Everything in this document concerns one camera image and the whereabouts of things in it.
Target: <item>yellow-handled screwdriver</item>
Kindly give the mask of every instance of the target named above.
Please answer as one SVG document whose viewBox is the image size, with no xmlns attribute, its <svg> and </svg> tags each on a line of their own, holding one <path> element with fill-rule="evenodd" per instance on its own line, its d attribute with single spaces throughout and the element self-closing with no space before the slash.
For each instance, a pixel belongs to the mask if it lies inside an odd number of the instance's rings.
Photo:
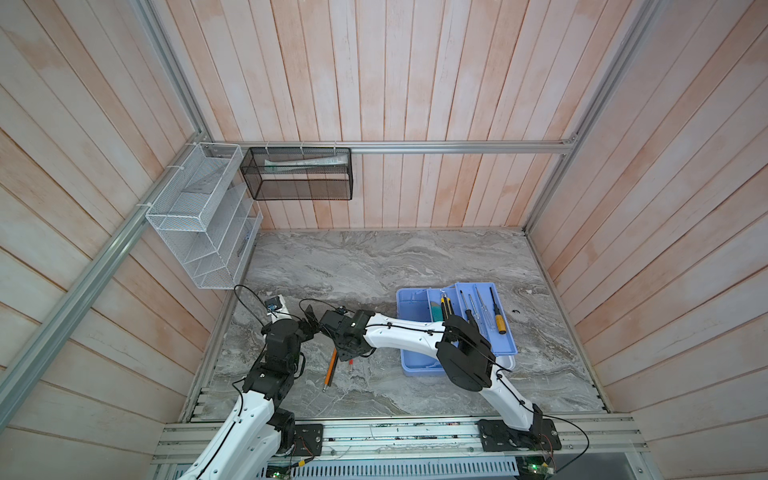
<svg viewBox="0 0 768 480">
<path fill-rule="evenodd" d="M 507 324 L 504 322 L 502 311 L 498 309 L 498 305 L 496 304 L 496 297 L 493 296 L 493 288 L 488 287 L 488 290 L 491 290 L 491 300 L 493 300 L 493 313 L 496 315 L 496 328 L 498 328 L 499 333 L 504 335 L 507 333 Z"/>
</svg>

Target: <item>orange pencil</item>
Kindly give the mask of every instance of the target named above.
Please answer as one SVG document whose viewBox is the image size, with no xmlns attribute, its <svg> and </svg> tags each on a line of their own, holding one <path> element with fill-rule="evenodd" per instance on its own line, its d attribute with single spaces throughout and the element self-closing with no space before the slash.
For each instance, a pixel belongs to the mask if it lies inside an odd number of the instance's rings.
<svg viewBox="0 0 768 480">
<path fill-rule="evenodd" d="M 328 385 L 331 384 L 331 375 L 333 375 L 333 367 L 336 366 L 337 356 L 338 356 L 338 352 L 336 351 L 336 349 L 333 349 L 333 355 L 331 355 L 331 364 L 328 365 L 328 373 L 326 373 L 325 386 L 323 387 L 324 392 L 328 389 Z"/>
</svg>

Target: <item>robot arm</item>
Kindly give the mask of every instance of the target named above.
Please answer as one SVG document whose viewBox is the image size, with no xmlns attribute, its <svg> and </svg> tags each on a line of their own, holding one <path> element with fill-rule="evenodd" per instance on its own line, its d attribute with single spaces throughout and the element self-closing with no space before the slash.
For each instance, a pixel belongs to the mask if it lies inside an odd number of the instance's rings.
<svg viewBox="0 0 768 480">
<path fill-rule="evenodd" d="M 299 371 L 300 345 L 323 332 L 336 345 L 339 360 L 361 356 L 378 348 L 397 348 L 436 358 L 451 382 L 479 392 L 520 439 L 516 445 L 538 448 L 541 415 L 495 365 L 491 345 L 460 316 L 445 322 L 416 323 L 359 310 L 353 317 L 329 310 L 319 322 L 311 310 L 297 322 L 278 319 L 262 330 L 266 334 L 266 356 L 256 360 L 226 422 L 182 480 L 241 480 L 252 478 L 273 455 L 294 447 L 293 413 L 278 406 Z"/>
<path fill-rule="evenodd" d="M 467 322 L 461 317 L 455 316 L 454 319 L 460 320 L 460 326 L 468 326 Z M 441 364 L 444 364 L 446 360 L 452 362 L 454 366 L 458 363 L 458 372 L 450 372 L 448 369 L 446 373 L 449 374 L 449 378 L 456 385 L 461 386 L 467 390 L 473 390 L 480 393 L 488 403 L 495 408 L 499 415 L 501 415 L 504 423 L 511 429 L 515 430 L 529 430 L 533 424 L 533 413 L 523 408 L 521 403 L 517 400 L 525 402 L 525 405 L 531 405 L 523 395 L 506 379 L 499 370 L 497 365 L 493 365 L 486 358 L 477 358 L 477 355 L 472 356 L 472 351 L 468 352 L 469 355 L 464 356 L 462 361 L 462 355 L 451 356 L 451 353 L 461 353 L 461 346 L 453 346 L 451 343 L 445 342 L 443 334 L 445 330 L 452 329 L 450 325 L 444 325 L 443 322 L 436 323 L 416 323 L 408 320 L 393 319 L 387 316 L 377 313 L 370 317 L 366 324 L 366 333 L 364 335 L 365 341 L 372 348 L 391 347 L 402 350 L 409 350 L 411 352 L 422 353 L 424 355 L 431 356 L 434 359 L 440 360 Z M 475 338 L 475 341 L 481 343 L 485 341 L 485 338 L 480 336 L 479 339 Z M 487 345 L 488 352 L 486 354 L 492 360 L 495 360 L 495 356 L 490 351 L 490 345 Z M 486 365 L 486 368 L 490 368 L 489 380 L 490 385 L 485 386 L 482 384 L 481 389 L 478 391 L 473 386 L 467 388 L 467 385 L 459 385 L 457 382 L 461 382 L 465 371 L 462 365 L 465 362 L 482 362 Z"/>
</svg>

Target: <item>black cable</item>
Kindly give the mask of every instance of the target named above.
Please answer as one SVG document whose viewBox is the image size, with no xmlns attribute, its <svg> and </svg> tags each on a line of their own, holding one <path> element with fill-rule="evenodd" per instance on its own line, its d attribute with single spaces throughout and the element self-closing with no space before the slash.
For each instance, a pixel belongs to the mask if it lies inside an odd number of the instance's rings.
<svg viewBox="0 0 768 480">
<path fill-rule="evenodd" d="M 242 379 L 240 379 L 240 380 L 235 380 L 234 382 L 232 382 L 232 388 L 234 388 L 235 390 L 237 390 L 237 393 L 239 393 L 239 394 L 240 394 L 240 411 L 237 413 L 237 416 L 240 416 L 240 414 L 241 414 L 241 413 L 243 413 L 243 404 L 245 403 L 245 398 L 243 397 L 243 390 L 240 390 L 240 389 L 238 389 L 238 388 L 235 386 L 235 383 L 240 383 L 240 382 L 242 382 L 243 380 L 245 380 L 245 378 L 246 378 L 246 377 L 243 377 L 243 378 L 242 378 Z"/>
<path fill-rule="evenodd" d="M 299 372 L 299 376 L 293 377 L 294 380 L 298 380 L 302 375 L 304 375 L 304 367 L 306 366 L 306 356 L 304 356 L 304 352 L 299 352 L 299 355 L 304 359 L 304 363 L 301 364 L 301 371 Z"/>
<path fill-rule="evenodd" d="M 311 301 L 311 302 L 319 302 L 319 303 L 325 303 L 327 306 L 331 307 L 334 310 L 338 310 L 338 307 L 331 305 L 330 303 L 326 302 L 325 300 L 318 300 L 317 298 L 302 298 L 299 300 L 299 310 L 304 312 L 306 314 L 306 310 L 301 308 L 301 303 L 304 301 Z"/>
<path fill-rule="evenodd" d="M 262 299 L 261 299 L 261 297 L 259 296 L 259 294 L 258 294 L 258 293 L 256 293 L 256 292 L 254 292 L 253 290 L 251 290 L 251 289 L 248 287 L 248 285 L 243 285 L 242 283 L 238 283 L 238 284 L 237 284 L 237 285 L 235 285 L 235 286 L 234 286 L 234 288 L 232 289 L 232 290 L 235 292 L 235 296 L 237 297 L 237 299 L 238 299 L 238 300 L 240 301 L 240 303 L 242 303 L 242 304 L 243 304 L 243 306 L 244 306 L 244 307 L 245 307 L 245 308 L 246 308 L 246 309 L 247 309 L 247 310 L 250 312 L 250 314 L 251 314 L 251 315 L 253 315 L 253 318 L 255 318 L 255 319 L 259 320 L 259 323 L 261 323 L 261 326 L 265 326 L 265 325 L 264 325 L 264 322 L 262 322 L 262 321 L 259 319 L 259 317 L 257 317 L 257 316 L 256 316 L 256 314 L 255 314 L 255 313 L 253 313 L 253 311 L 252 311 L 250 308 L 248 308 L 248 306 L 247 306 L 245 303 L 243 303 L 243 301 L 242 301 L 242 300 L 241 300 L 241 299 L 240 299 L 240 298 L 237 296 L 237 287 L 239 287 L 239 286 L 241 286 L 241 287 L 243 287 L 244 289 L 246 289 L 246 290 L 248 290 L 249 292 L 251 292 L 251 293 L 253 294 L 253 296 L 255 296 L 255 297 L 256 297 L 256 298 L 259 300 L 259 303 L 261 303 L 261 304 L 264 306 L 264 308 L 266 308 L 267 310 L 269 310 L 269 307 L 267 307 L 267 306 L 266 306 L 266 303 L 264 302 L 264 300 L 262 300 Z M 298 316 L 298 315 L 293 315 L 292 313 L 284 313 L 284 312 L 270 312 L 270 314 L 273 314 L 273 315 L 275 315 L 275 314 L 278 314 L 278 313 L 279 313 L 280 315 L 288 315 L 288 316 L 292 316 L 292 317 L 294 317 L 294 318 L 297 318 L 297 319 L 299 319 L 299 320 L 304 320 L 304 319 L 303 319 L 303 318 L 301 318 L 300 316 Z"/>
<path fill-rule="evenodd" d="M 208 463 L 205 464 L 202 470 L 200 470 L 200 473 L 197 474 L 197 477 L 195 477 L 196 480 L 200 480 L 200 477 L 203 476 L 203 473 L 205 473 L 205 469 L 210 466 L 210 463 L 216 458 L 216 454 L 219 453 L 219 450 L 221 450 L 221 447 L 224 446 L 224 443 L 227 441 L 227 437 L 230 436 L 230 433 L 232 432 L 232 429 L 234 428 L 235 424 L 237 422 L 232 421 L 232 425 L 230 425 L 230 429 L 227 430 L 227 434 L 224 436 L 223 440 L 221 440 L 221 443 L 219 444 L 219 448 L 216 449 L 214 454 L 210 457 L 210 460 L 208 460 Z"/>
<path fill-rule="evenodd" d="M 409 326 L 402 326 L 402 325 L 395 325 L 394 323 L 370 323 L 366 325 L 366 328 L 370 326 L 388 326 L 389 328 L 398 328 L 398 329 L 404 329 L 404 330 L 412 330 L 414 332 L 424 332 L 428 333 L 429 335 L 432 335 L 433 333 L 445 333 L 445 330 L 422 330 L 422 329 L 412 329 Z"/>
<path fill-rule="evenodd" d="M 262 302 L 262 301 L 261 301 L 261 298 L 259 298 L 259 296 L 258 296 L 258 295 L 256 295 L 256 292 L 254 292 L 253 290 L 251 290 L 250 288 L 248 288 L 247 286 L 245 286 L 245 285 L 243 285 L 243 284 L 235 285 L 235 286 L 233 287 L 233 289 L 232 289 L 232 291 L 233 291 L 233 292 L 234 292 L 234 294 L 235 294 L 235 298 L 237 298 L 237 301 L 238 301 L 238 302 L 240 302 L 240 305 L 244 306 L 244 307 L 245 307 L 245 310 L 248 310 L 248 313 L 250 313 L 250 314 L 253 316 L 253 318 L 255 318 L 255 319 L 256 319 L 256 320 L 257 320 L 259 323 L 261 323 L 261 326 L 266 326 L 266 325 L 264 324 L 264 322 L 262 322 L 262 321 L 261 321 L 261 319 L 260 319 L 260 318 L 259 318 L 259 317 L 258 317 L 258 316 L 257 316 L 257 315 L 254 313 L 254 312 L 253 312 L 253 310 L 251 310 L 251 309 L 248 307 L 248 305 L 246 305 L 246 304 L 245 304 L 245 302 L 243 301 L 243 299 L 241 299 L 241 298 L 240 298 L 240 295 L 237 295 L 237 287 L 239 287 L 239 286 L 245 287 L 245 288 L 246 288 L 246 289 L 247 289 L 249 292 L 251 292 L 253 295 L 255 295 L 255 296 L 256 296 L 256 298 L 257 298 L 257 299 L 259 299 L 259 303 L 261 303 L 262 305 L 264 305 L 264 302 Z"/>
</svg>

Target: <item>wooden wall panel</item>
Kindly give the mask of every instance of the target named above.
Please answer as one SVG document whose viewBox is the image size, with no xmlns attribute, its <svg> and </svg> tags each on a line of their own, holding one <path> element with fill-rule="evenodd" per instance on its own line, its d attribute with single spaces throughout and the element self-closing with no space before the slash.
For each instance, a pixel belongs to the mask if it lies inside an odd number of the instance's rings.
<svg viewBox="0 0 768 480">
<path fill-rule="evenodd" d="M 3 2 L 0 45 L 5 370 L 194 128 L 124 2 Z M 220 307 L 147 232 L 0 435 L 0 476 L 140 478 Z"/>
<path fill-rule="evenodd" d="M 641 3 L 154 1 L 222 141 L 570 137 Z M 355 156 L 352 201 L 262 202 L 264 227 L 519 227 L 556 159 Z"/>
<path fill-rule="evenodd" d="M 531 233 L 665 478 L 768 469 L 766 28 L 766 2 L 671 2 Z"/>
</svg>

